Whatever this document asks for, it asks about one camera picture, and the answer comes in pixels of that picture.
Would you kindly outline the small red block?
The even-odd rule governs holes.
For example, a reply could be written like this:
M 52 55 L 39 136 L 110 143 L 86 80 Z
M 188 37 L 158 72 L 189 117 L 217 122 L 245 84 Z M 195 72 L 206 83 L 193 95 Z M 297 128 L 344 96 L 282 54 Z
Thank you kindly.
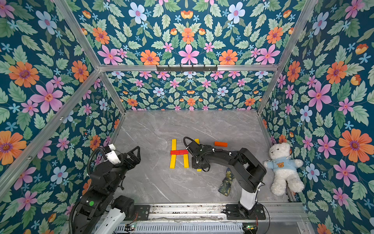
M 179 150 L 180 155 L 187 155 L 189 153 L 188 150 Z

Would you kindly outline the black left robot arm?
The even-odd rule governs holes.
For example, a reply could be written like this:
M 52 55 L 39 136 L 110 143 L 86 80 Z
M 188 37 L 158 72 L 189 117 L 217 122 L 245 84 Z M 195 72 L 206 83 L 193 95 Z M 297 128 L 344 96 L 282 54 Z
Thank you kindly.
M 130 220 L 129 231 L 135 228 L 139 213 L 134 200 L 126 196 L 114 197 L 117 188 L 123 188 L 126 173 L 141 162 L 140 147 L 127 153 L 114 145 L 97 147 L 90 155 L 87 175 L 89 189 L 76 201 L 69 215 L 71 234 L 112 234 L 124 220 Z

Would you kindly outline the yellow block of h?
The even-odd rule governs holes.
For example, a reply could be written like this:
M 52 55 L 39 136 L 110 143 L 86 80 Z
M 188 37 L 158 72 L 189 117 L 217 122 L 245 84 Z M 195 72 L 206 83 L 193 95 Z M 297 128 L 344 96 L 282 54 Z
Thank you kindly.
M 171 144 L 171 150 L 172 151 L 175 151 L 176 150 L 176 146 L 177 145 L 177 140 L 176 139 L 173 139 L 172 140 L 172 144 Z

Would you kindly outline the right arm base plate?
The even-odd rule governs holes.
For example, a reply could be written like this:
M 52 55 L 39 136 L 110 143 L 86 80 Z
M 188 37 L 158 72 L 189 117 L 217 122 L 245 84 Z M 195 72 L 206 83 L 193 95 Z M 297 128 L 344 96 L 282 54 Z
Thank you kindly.
M 266 220 L 266 211 L 262 204 L 256 203 L 251 210 L 241 204 L 227 204 L 221 211 L 228 220 Z

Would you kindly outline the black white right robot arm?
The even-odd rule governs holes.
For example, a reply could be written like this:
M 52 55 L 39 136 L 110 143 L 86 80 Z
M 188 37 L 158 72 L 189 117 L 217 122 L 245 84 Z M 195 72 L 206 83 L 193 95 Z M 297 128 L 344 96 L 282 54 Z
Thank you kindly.
M 194 169 L 208 172 L 213 163 L 230 169 L 242 188 L 238 203 L 239 211 L 233 215 L 250 218 L 257 203 L 258 191 L 260 187 L 264 186 L 265 167 L 246 148 L 239 151 L 228 151 L 200 144 L 187 136 L 183 138 L 183 143 L 192 155 L 191 161 Z

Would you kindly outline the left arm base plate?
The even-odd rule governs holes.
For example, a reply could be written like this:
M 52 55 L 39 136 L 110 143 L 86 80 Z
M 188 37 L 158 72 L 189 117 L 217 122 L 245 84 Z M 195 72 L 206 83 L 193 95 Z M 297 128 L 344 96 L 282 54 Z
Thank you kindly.
M 128 218 L 130 221 L 147 221 L 150 215 L 150 205 L 134 205 L 132 216 Z

